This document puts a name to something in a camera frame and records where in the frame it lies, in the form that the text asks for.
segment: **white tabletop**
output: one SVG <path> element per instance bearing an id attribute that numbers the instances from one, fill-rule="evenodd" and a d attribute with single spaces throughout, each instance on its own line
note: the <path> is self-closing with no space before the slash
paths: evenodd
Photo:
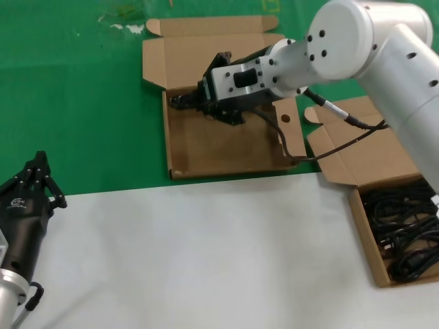
<path id="1" fill-rule="evenodd" d="M 348 192 L 307 174 L 71 196 L 22 328 L 436 326 L 439 284 L 375 287 Z"/>

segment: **open cardboard box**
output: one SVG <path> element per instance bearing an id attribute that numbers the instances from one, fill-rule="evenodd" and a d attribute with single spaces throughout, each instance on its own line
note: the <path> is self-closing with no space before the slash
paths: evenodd
<path id="1" fill-rule="evenodd" d="M 337 106 L 370 125 L 383 118 L 368 97 L 335 102 Z M 316 156 L 339 147 L 365 131 L 346 124 L 324 108 L 305 110 L 306 118 L 322 126 L 308 135 Z M 422 178 L 416 165 L 390 129 L 379 130 L 336 154 L 318 161 L 325 178 L 333 183 L 354 186 L 349 197 L 355 225 L 366 254 L 370 270 L 378 287 L 400 287 L 439 281 L 439 265 L 433 266 L 421 278 L 408 284 L 393 282 L 387 273 L 388 263 L 381 258 L 364 211 L 361 196 L 372 190 L 409 184 Z"/>
<path id="2" fill-rule="evenodd" d="M 275 16 L 146 22 L 148 31 L 161 37 L 143 42 L 143 78 L 166 89 L 163 115 L 172 179 L 284 171 L 293 167 L 284 156 L 277 133 L 251 113 L 245 114 L 245 124 L 232 127 L 201 112 L 178 111 L 169 106 L 171 97 L 188 93 L 197 85 L 217 53 L 231 51 L 232 60 L 236 60 L 284 38 L 264 33 L 277 25 Z M 295 100 L 276 101 L 262 110 L 279 119 L 289 151 L 295 156 L 306 156 Z"/>

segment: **cardboard flap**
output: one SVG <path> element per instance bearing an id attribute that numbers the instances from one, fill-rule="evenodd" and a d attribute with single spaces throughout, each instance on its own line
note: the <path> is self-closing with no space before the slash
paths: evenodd
<path id="1" fill-rule="evenodd" d="M 167 88 L 165 66 L 165 41 L 153 39 L 142 44 L 142 74 L 143 79 Z"/>
<path id="2" fill-rule="evenodd" d="M 276 16 L 227 16 L 193 19 L 148 19 L 146 28 L 156 36 L 216 36 L 270 31 Z"/>
<path id="3" fill-rule="evenodd" d="M 280 34 L 185 36 L 143 41 L 143 79 L 166 89 L 196 86 L 217 53 L 244 58 L 283 39 Z"/>
<path id="4" fill-rule="evenodd" d="M 370 125 L 376 125 L 383 119 L 368 97 L 335 104 Z M 309 144 L 316 156 L 365 133 L 324 108 L 314 110 L 319 122 L 323 123 L 322 127 L 308 135 Z M 318 163 L 328 181 L 357 186 L 418 173 L 413 160 L 390 128 L 374 132 L 364 140 L 323 158 Z"/>
<path id="5" fill-rule="evenodd" d="M 297 111 L 297 103 L 293 98 L 275 101 L 276 117 L 287 141 L 288 151 L 295 156 L 306 156 L 305 144 L 302 143 L 302 128 Z"/>

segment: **green mat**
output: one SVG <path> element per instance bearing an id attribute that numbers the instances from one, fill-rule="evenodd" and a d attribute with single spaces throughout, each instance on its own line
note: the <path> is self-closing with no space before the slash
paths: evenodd
<path id="1" fill-rule="evenodd" d="M 0 182 L 44 149 L 66 194 L 188 183 L 167 176 L 160 89 L 141 77 L 141 43 L 149 36 L 111 25 L 150 17 L 275 14 L 277 32 L 297 39 L 325 2 L 174 0 L 170 8 L 168 0 L 3 0 Z M 416 3 L 438 31 L 439 1 Z M 437 49 L 438 37 L 434 41 Z M 314 89 L 331 100 L 364 94 L 355 81 Z M 298 105 L 302 113 L 311 103 L 299 97 Z M 305 136 L 313 129 L 302 127 Z M 318 167 L 301 164 L 290 173 L 312 171 Z"/>

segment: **black cable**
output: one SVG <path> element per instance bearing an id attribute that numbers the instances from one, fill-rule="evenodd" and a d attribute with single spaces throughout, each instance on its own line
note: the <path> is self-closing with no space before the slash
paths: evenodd
<path id="1" fill-rule="evenodd" d="M 325 103 L 329 103 L 329 101 L 325 98 L 323 98 L 322 96 L 320 96 L 319 94 L 316 94 L 315 92 L 313 92 L 311 89 L 307 88 L 303 94 L 310 98 L 310 100 L 312 100 L 314 103 L 316 103 L 319 106 L 324 106 Z M 364 123 L 362 121 L 360 121 L 359 119 L 355 118 L 353 115 L 348 114 L 348 117 L 345 118 L 344 120 L 346 123 L 348 123 L 349 125 L 353 125 L 354 127 L 363 129 L 363 130 L 383 130 L 383 129 L 387 129 L 389 128 L 389 126 L 387 124 L 383 124 L 381 126 L 377 126 L 377 125 L 368 125 L 367 123 Z"/>
<path id="2" fill-rule="evenodd" d="M 261 117 L 263 120 L 265 120 L 271 127 L 273 127 L 277 131 L 277 133 L 281 137 L 282 146 L 283 146 L 283 150 L 285 152 L 285 155 L 288 158 L 290 158 L 291 160 L 293 160 L 294 162 L 313 162 L 313 161 L 317 161 L 317 160 L 326 158 L 327 156 L 330 156 L 334 153 L 337 153 L 337 152 L 341 151 L 342 149 L 346 149 L 347 147 L 359 142 L 360 140 L 365 139 L 367 136 L 370 136 L 371 134 L 376 132 L 382 125 L 385 125 L 385 121 L 383 120 L 377 126 L 375 126 L 375 128 L 373 130 L 369 130 L 365 134 L 362 134 L 361 136 L 357 137 L 356 139 L 353 139 L 353 140 L 351 140 L 351 141 L 349 141 L 349 142 L 347 142 L 339 147 L 336 147 L 335 149 L 332 149 L 331 151 L 320 154 L 319 156 L 315 156 L 313 158 L 307 158 L 304 156 L 302 157 L 302 156 L 291 155 L 291 153 L 288 151 L 287 139 L 285 137 L 285 134 L 283 133 L 282 129 L 279 127 L 278 123 L 276 121 L 272 120 L 267 114 L 265 114 L 259 110 L 256 110 L 256 109 L 247 109 L 246 112 L 251 112 L 251 113 L 257 115 L 258 117 Z"/>
<path id="3" fill-rule="evenodd" d="M 387 188 L 362 197 L 364 210 L 384 259 L 391 259 L 393 281 L 417 280 L 439 262 L 439 220 L 431 198 L 435 191 L 424 180 Z M 424 241 L 427 246 L 412 249 Z"/>
<path id="4" fill-rule="evenodd" d="M 40 303 L 41 297 L 44 294 L 44 288 L 37 282 L 32 282 L 31 287 L 36 287 L 35 294 L 27 301 L 25 308 L 27 311 L 32 312 Z"/>

